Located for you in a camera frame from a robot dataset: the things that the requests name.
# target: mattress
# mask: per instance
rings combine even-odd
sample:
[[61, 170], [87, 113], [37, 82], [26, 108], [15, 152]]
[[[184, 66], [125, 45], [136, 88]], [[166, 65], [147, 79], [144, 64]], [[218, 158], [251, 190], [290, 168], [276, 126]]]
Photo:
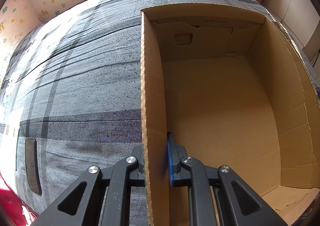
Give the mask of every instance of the mattress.
[[[145, 7], [216, 3], [260, 12], [255, 0], [88, 0], [31, 31], [0, 91], [0, 172], [40, 214], [91, 165], [105, 168], [141, 144], [140, 37]], [[25, 140], [37, 140], [42, 195], [26, 177]], [[130, 225], [148, 225], [146, 192], [133, 188]]]

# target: cardboard box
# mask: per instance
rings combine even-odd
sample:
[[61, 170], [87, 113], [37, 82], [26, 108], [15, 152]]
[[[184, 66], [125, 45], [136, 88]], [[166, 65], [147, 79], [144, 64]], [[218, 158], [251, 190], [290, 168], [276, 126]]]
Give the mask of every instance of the cardboard box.
[[257, 12], [182, 3], [141, 14], [150, 225], [189, 225], [187, 189], [169, 186], [167, 131], [205, 165], [229, 165], [291, 225], [320, 187], [320, 109], [299, 54]]

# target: blue gripper pad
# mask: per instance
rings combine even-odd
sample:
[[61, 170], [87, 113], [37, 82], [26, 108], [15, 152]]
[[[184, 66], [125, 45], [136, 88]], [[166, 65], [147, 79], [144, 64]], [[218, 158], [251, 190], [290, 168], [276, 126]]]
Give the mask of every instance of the blue gripper pad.
[[169, 141], [167, 142], [167, 149], [168, 149], [168, 169], [169, 169], [169, 181], [170, 185], [173, 185], [174, 176], [173, 176], [173, 161], [172, 161], [172, 154], [170, 149]]

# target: round metal bolt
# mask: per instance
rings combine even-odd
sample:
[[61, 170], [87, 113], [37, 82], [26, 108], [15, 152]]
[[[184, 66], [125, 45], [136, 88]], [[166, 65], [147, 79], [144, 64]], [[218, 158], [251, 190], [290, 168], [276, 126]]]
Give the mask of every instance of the round metal bolt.
[[97, 173], [99, 168], [97, 166], [90, 166], [89, 167], [89, 173]]
[[136, 160], [137, 160], [137, 159], [136, 159], [135, 157], [127, 157], [127, 159], [126, 159], [126, 161], [127, 161], [129, 164], [136, 162]]
[[185, 163], [191, 163], [192, 160], [193, 160], [193, 158], [192, 157], [188, 157], [188, 156], [182, 158], [182, 161], [185, 162]]
[[220, 170], [223, 173], [229, 173], [230, 172], [230, 167], [228, 165], [222, 165], [222, 166], [220, 166]]

